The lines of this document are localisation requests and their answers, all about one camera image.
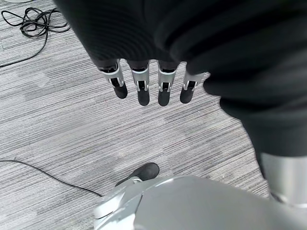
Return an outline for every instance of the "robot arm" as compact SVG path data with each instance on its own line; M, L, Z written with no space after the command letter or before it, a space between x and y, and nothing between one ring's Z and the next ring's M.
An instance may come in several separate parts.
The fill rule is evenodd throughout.
M149 102L147 60L160 60L161 105L179 62L187 62L184 103L200 74L210 72L204 88L242 121L272 196L307 208L305 1L55 2L120 98L127 95L120 58L128 60L142 105Z

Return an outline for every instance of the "robot finger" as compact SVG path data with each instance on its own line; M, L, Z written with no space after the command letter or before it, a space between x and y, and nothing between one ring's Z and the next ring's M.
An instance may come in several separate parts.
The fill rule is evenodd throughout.
M140 105L146 106L149 103L149 60L130 61L127 60L134 84L138 91L138 99Z
M158 83L159 95L158 103L161 106L166 106L169 103L170 91L174 83L178 62L158 61Z
M124 81L119 59L110 59L102 62L99 70L102 71L105 79L114 88L117 97L124 99L127 97L128 90Z

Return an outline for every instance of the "black fingertip pad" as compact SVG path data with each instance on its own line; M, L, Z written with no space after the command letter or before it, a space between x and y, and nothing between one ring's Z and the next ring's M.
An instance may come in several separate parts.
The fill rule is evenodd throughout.
M167 92L167 89L163 89L163 91L159 91L158 95L158 103L161 106L166 106L169 103L170 92Z
M188 87L187 90L184 90L184 88L182 87L181 94L180 94L180 101L183 104L189 103L192 100L193 93L194 93L194 91L192 91L192 88Z
M144 89L141 89L138 91L138 99L140 105L146 106L149 103L149 90L145 91Z
M125 82L124 82L124 85L122 87L115 86L114 91L116 93L116 96L119 97L120 99L124 99L128 95L128 90L127 90Z

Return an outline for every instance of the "floor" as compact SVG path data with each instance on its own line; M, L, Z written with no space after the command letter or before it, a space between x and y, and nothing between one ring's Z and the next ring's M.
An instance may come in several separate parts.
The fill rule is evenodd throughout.
M0 0L0 10L16 14L29 6L47 10L54 4ZM43 40L23 36L1 18L0 65L31 55ZM157 103L155 61L146 107L138 104L126 61L121 64L129 91L124 100L115 97L72 30L51 33L41 54L1 68L0 159L24 161L101 194L154 161L160 176L192 174L267 196L251 143L240 122L219 108L219 98L199 87L191 103L179 101L184 64L166 107ZM26 166L0 164L0 229L93 229L96 196Z

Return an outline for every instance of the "black wire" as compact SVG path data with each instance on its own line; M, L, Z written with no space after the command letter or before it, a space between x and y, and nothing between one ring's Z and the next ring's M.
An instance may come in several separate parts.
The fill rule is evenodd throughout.
M41 169L39 169L39 168L37 168L37 167L31 165L31 164L27 164L27 163L25 163L25 162L16 161L16 160L0 160L0 163L1 163L1 162L15 162L15 163L19 163L19 164L24 164L24 165L26 165L26 166L29 166L29 167L31 167L31 168L34 168L34 169L40 171L41 173L45 174L46 176L52 178L53 180L56 180L57 182L60 182L61 184L67 185L67 186L72 187L72 188L80 189L80 190L83 190L83 191L92 193L92 194L94 194L94 195L96 195L96 196L102 197L102 195L100 195L99 193L96 193L96 192L91 191L91 190L89 190L89 189L81 188L81 187L78 187L78 186L75 186L75 185L72 185L72 184L63 182L63 181L61 181L61 180L55 178L54 176L51 176L50 174L46 173L45 171L43 171L43 170L41 170Z
M37 17L34 18L34 19L31 19L29 17L30 12L37 13ZM12 13L12 12L9 12L9 11L1 11L1 16L5 20L5 22L7 24L11 25L11 26L20 26L19 29L21 30L21 33L24 36L40 37L40 36L46 35L46 38L45 38L43 46L34 55L32 55L30 57L26 57L26 58L18 60L18 61L14 61L14 62L11 62L11 63L0 65L0 68L5 67L5 66L9 66L9 65L12 65L12 64L16 64L16 63L19 63L19 62L22 62L22 61L29 60L31 58L34 58L36 55L38 55L44 49L44 47L47 43L49 31L52 31L52 32L55 32L55 33L63 33L63 32L68 31L70 29L70 26L68 26L68 23L64 23L63 25L58 25L58 26L50 25L51 15L53 13L58 13L58 12L60 12L58 8L53 8L53 9L48 10L48 11L41 11L38 8L29 7L27 9L25 9L24 16L21 17L21 16L15 14L15 13ZM21 18L23 21L21 23L12 24L12 23L8 22L8 20L4 17L4 15L3 15L4 13L14 15L15 17ZM33 26L33 25L35 26L34 29L28 29L29 26ZM30 34L29 33L29 32L33 32L33 31L36 31L36 30L38 30L37 34Z

